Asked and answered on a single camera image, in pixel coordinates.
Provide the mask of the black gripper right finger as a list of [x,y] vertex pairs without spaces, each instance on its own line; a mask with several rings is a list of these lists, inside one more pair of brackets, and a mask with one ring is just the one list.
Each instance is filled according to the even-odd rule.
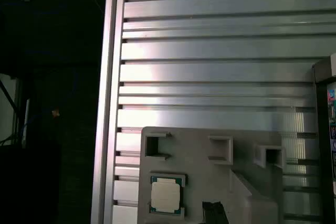
[[215,202],[213,205],[214,208],[214,222],[216,224],[225,224],[226,223],[226,214],[224,207],[221,202]]

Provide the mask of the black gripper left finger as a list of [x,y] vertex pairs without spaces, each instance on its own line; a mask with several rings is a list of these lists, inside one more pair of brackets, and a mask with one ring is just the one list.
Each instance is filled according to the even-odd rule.
[[202,210],[203,210],[203,223],[205,224],[214,223],[213,204],[211,202],[203,201]]

